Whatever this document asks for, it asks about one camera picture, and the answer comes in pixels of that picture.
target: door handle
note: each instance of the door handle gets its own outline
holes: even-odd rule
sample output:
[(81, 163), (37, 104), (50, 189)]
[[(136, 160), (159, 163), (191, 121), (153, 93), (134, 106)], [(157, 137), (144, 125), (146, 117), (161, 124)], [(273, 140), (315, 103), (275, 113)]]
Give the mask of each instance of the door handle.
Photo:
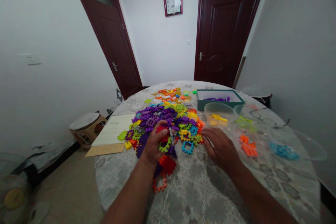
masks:
[(200, 58), (199, 60), (200, 60), (200, 61), (202, 61), (202, 57), (203, 57), (203, 56), (205, 56), (205, 54), (202, 54), (202, 52), (200, 52), (200, 54), (199, 54), (199, 58)]
[(112, 65), (113, 65), (113, 67), (114, 67), (114, 70), (115, 70), (116, 72), (118, 72), (118, 69), (117, 69), (117, 66), (118, 66), (118, 65), (116, 65), (114, 62), (112, 62)]

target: white stool seat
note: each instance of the white stool seat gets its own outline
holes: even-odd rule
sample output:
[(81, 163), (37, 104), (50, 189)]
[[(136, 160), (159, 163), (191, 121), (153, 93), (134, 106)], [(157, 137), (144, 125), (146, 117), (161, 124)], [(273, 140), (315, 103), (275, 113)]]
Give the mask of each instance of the white stool seat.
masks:
[(79, 117), (76, 121), (69, 125), (71, 130), (78, 130), (91, 123), (93, 123), (99, 117), (99, 113), (88, 113)]

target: door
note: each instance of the door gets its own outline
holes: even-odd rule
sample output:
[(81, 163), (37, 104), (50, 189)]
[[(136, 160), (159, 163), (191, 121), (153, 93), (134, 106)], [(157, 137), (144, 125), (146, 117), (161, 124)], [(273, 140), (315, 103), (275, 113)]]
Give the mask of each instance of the door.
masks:
[(233, 86), (255, 1), (200, 0), (195, 80)]
[(119, 1), (81, 1), (120, 91), (124, 99), (127, 99), (142, 90), (142, 84)]

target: wooden stool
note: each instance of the wooden stool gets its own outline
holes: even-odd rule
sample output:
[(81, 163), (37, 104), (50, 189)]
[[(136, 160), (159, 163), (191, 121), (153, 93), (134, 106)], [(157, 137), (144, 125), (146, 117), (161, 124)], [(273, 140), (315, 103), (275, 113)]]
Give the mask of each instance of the wooden stool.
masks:
[(99, 113), (89, 113), (78, 118), (70, 124), (69, 128), (82, 148), (89, 150), (106, 122), (106, 118)]

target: hand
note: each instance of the hand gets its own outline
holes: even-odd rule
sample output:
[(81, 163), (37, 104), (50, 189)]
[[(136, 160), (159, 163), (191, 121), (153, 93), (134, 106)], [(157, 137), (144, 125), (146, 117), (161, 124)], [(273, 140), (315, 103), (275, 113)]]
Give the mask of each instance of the hand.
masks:
[(240, 169), (241, 162), (235, 146), (230, 138), (219, 128), (205, 128), (201, 131), (205, 149), (209, 158), (229, 176)]
[(164, 153), (159, 150), (159, 140), (163, 138), (165, 135), (168, 134), (169, 130), (164, 129), (160, 131), (159, 133), (156, 133), (156, 128), (160, 125), (165, 125), (167, 124), (167, 121), (161, 120), (159, 121), (153, 131), (151, 132), (146, 146), (143, 150), (143, 153), (140, 158), (143, 158), (146, 162), (149, 162), (151, 164), (157, 164), (160, 158), (163, 157)]

